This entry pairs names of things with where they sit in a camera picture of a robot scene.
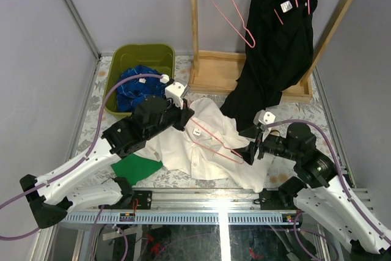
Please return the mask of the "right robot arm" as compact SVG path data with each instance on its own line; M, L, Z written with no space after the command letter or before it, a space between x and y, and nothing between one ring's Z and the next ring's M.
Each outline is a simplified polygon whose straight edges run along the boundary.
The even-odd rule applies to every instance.
M336 157L316 147L314 123L287 120L284 137L268 134L273 123L257 123L239 131L251 138L238 149L247 164L265 155L294 161L296 176L279 187L279 203L296 207L328 230L349 252L351 260L390 260L390 229L356 196L342 175Z

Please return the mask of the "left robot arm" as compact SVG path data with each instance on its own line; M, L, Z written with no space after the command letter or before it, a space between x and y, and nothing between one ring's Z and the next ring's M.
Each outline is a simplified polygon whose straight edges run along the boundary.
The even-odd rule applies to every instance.
M134 191L124 177L87 188L79 184L96 171L143 149L147 141L166 129L183 131L193 115L187 102L175 106L170 98L152 96L139 104L132 115L104 130L85 153L45 175L25 175L20 185L38 227L49 228L71 212L90 207L130 207Z

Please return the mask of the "white shirt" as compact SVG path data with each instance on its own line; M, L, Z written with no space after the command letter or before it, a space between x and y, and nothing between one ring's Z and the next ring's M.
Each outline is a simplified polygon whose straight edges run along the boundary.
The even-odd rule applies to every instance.
M182 171L194 179L230 177L244 189L262 191L274 156L266 155L248 165L233 152L249 144L238 134L234 119L224 116L210 98L192 101L191 109L195 114L184 131L170 127L148 140L136 155L160 161L166 169Z

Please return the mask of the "blue plaid shirt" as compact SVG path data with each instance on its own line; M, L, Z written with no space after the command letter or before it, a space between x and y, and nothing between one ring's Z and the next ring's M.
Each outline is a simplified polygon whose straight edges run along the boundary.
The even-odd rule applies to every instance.
M119 81L135 75L152 74L161 75L155 69L144 65L137 65L129 68L120 75ZM159 78L146 77L132 79L117 88L117 108L118 112L134 112L137 106L149 96L163 97L166 84Z

